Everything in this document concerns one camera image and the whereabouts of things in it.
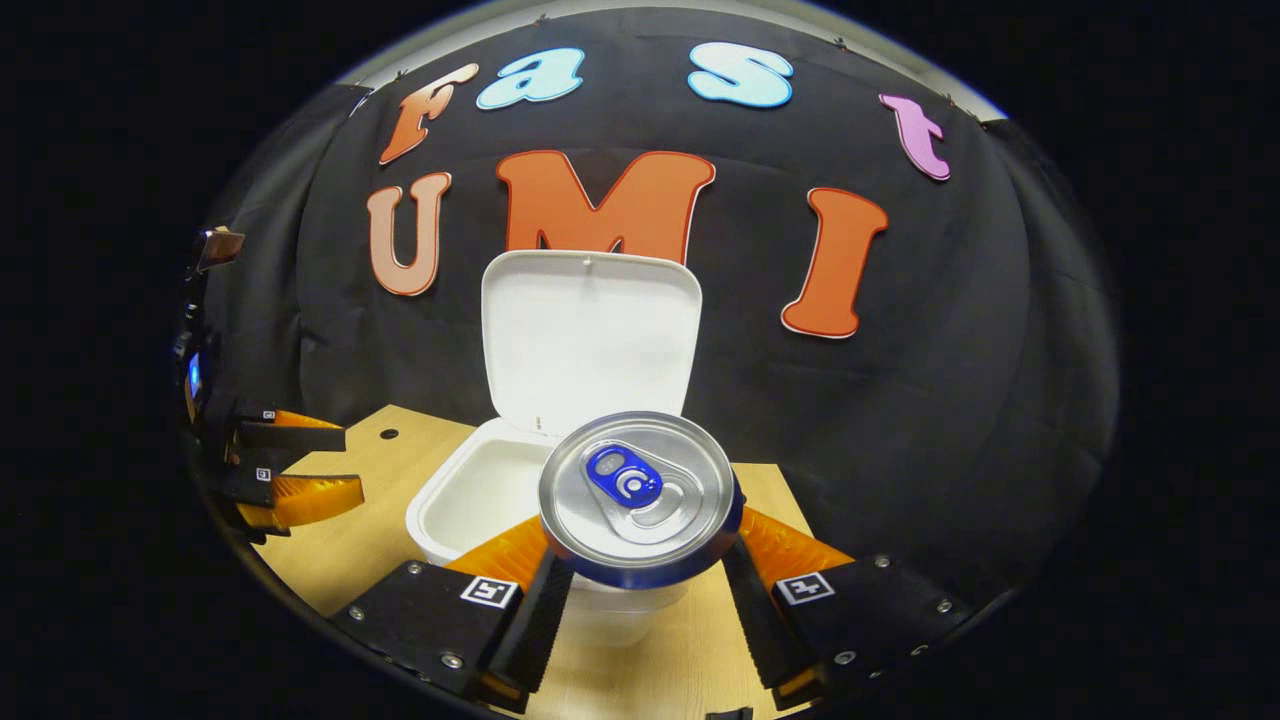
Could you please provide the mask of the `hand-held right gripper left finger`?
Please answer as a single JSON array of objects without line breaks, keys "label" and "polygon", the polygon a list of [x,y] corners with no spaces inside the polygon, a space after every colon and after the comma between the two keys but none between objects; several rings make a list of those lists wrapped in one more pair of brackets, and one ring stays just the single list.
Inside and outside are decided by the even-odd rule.
[{"label": "hand-held right gripper left finger", "polygon": [[545,676],[572,579],[532,516],[444,565],[402,562],[330,621],[412,680],[522,714]]}]

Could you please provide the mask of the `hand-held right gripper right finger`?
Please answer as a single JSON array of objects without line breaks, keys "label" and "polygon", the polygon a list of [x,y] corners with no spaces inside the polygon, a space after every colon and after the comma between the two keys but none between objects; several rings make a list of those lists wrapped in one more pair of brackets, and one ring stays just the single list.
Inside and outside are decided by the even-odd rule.
[{"label": "hand-held right gripper right finger", "polygon": [[956,639],[975,607],[901,559],[856,559],[744,509],[722,565],[778,710],[868,694]]}]

